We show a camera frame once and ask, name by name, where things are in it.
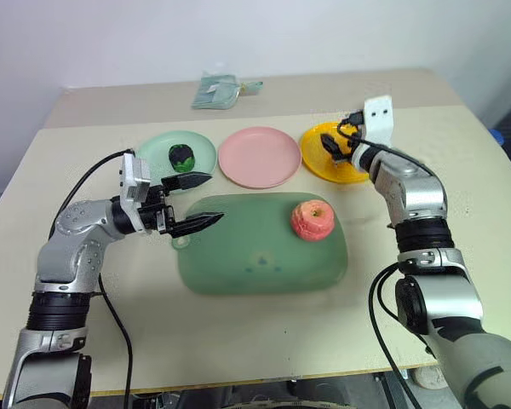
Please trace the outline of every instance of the pink plate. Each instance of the pink plate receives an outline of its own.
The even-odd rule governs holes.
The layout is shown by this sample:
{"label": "pink plate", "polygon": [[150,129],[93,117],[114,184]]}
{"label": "pink plate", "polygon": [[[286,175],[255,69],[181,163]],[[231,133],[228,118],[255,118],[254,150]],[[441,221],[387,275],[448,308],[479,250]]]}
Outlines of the pink plate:
{"label": "pink plate", "polygon": [[297,172],[301,150],[281,130],[254,126],[230,135],[218,158],[223,173],[238,185],[265,189],[281,185]]}

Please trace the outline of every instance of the tabletop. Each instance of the tabletop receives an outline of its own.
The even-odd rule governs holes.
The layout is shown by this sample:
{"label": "tabletop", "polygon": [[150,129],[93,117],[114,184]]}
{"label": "tabletop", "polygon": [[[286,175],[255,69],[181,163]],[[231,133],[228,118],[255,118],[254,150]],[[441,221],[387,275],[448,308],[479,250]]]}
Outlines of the tabletop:
{"label": "tabletop", "polygon": [[[350,98],[347,85],[352,84],[352,76],[333,75],[333,84],[345,95],[344,107],[333,109],[341,93],[333,94],[335,99],[330,102],[315,92],[309,102],[291,100],[297,104],[297,114],[276,106],[273,111],[277,113],[272,115],[268,107],[258,106],[259,96],[254,96],[246,97],[248,102],[240,99],[221,118],[212,112],[182,113],[179,108],[169,116],[155,109],[131,112],[130,117],[127,112],[115,115],[110,107],[97,115],[83,110],[84,93],[90,100],[120,101],[118,93],[127,95],[128,91],[115,89],[108,94],[112,97],[105,96],[106,89],[65,95],[0,199],[0,395],[19,329],[26,323],[38,251],[60,203],[93,163],[119,149],[138,147],[167,130],[199,132],[217,147],[233,132],[255,125],[272,126],[299,140],[315,124],[337,120],[344,109],[362,107],[365,97],[384,92],[392,95],[395,104],[393,144],[429,165],[445,185],[451,207],[449,225],[482,299],[485,329],[511,339],[511,164],[505,153],[452,91],[442,90],[445,85],[430,73],[413,71],[412,84],[404,72],[362,75],[354,81],[358,85],[352,86]],[[298,78],[296,84],[310,83],[310,77]],[[327,76],[322,78],[323,83],[330,81]],[[283,99],[281,106],[291,95],[278,96],[276,88],[272,86],[269,93]],[[145,93],[152,95],[150,89],[146,85],[133,92],[142,98]],[[164,101],[174,97],[167,92],[160,95]],[[260,96],[268,98],[265,90]],[[76,105],[82,126],[76,125],[77,114],[72,111]],[[99,169],[75,199],[107,199],[118,194],[119,165],[117,161]],[[397,256],[393,231],[386,229],[388,211],[382,197],[370,182],[337,185],[305,167],[284,185],[251,191],[233,184],[216,168],[212,181],[172,201],[177,217],[183,217],[202,197],[262,192],[310,192],[332,204],[347,241],[344,279],[327,290],[299,294],[201,296],[182,284],[169,237],[130,235],[110,245],[102,276],[133,341],[134,391],[388,368],[367,311],[370,282]],[[384,301],[394,304],[393,280],[385,286]],[[377,311],[377,320],[399,366],[433,363],[418,340],[382,311]],[[120,393],[126,347],[98,297],[91,301],[88,326],[83,353],[93,358],[92,391],[94,395]]]}

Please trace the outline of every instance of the white wall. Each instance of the white wall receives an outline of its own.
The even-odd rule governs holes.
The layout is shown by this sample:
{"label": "white wall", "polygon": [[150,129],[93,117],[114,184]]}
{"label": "white wall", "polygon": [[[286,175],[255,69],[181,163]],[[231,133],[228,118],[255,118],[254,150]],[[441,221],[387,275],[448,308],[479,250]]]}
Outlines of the white wall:
{"label": "white wall", "polygon": [[424,66],[511,106],[511,0],[0,0],[0,191],[61,87]]}

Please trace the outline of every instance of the plate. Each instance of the plate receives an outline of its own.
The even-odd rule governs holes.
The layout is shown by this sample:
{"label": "plate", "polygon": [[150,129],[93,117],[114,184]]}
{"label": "plate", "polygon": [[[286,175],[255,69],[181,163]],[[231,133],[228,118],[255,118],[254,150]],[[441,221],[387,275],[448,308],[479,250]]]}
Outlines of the plate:
{"label": "plate", "polygon": [[230,135],[220,146],[220,168],[243,187],[265,189],[290,179],[301,165],[301,150],[288,134],[255,126]]}
{"label": "plate", "polygon": [[193,150],[193,172],[214,173],[217,153],[212,142],[190,130],[171,130],[144,142],[136,151],[136,157],[145,159],[150,165],[152,186],[160,185],[164,177],[180,174],[169,161],[170,148],[179,144],[188,145]]}
{"label": "plate", "polygon": [[[365,172],[358,172],[348,162],[336,164],[331,159],[320,140],[321,134],[329,134],[335,142],[339,144],[343,153],[350,153],[350,147],[347,145],[348,140],[344,136],[337,133],[337,122],[326,122],[311,128],[301,138],[301,152],[303,162],[316,175],[326,181],[335,183],[357,183],[369,179],[369,175]],[[346,128],[344,131],[347,135],[352,134],[356,129]]]}

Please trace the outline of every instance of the white bracket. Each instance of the white bracket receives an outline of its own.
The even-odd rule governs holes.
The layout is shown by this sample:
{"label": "white bracket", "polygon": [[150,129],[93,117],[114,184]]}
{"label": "white bracket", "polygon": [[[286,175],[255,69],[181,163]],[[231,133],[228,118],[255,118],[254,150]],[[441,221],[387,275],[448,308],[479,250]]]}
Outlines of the white bracket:
{"label": "white bracket", "polygon": [[136,158],[132,153],[125,153],[119,173],[121,175],[119,182],[121,209],[129,217],[136,232],[149,234],[149,231],[144,228],[138,209],[146,200],[150,187],[150,167],[144,159]]}
{"label": "white bracket", "polygon": [[[383,95],[365,100],[364,122],[363,139],[391,147],[393,132],[392,97]],[[367,148],[367,145],[360,143],[353,152],[352,164],[357,171],[364,172],[359,165],[359,160]]]}

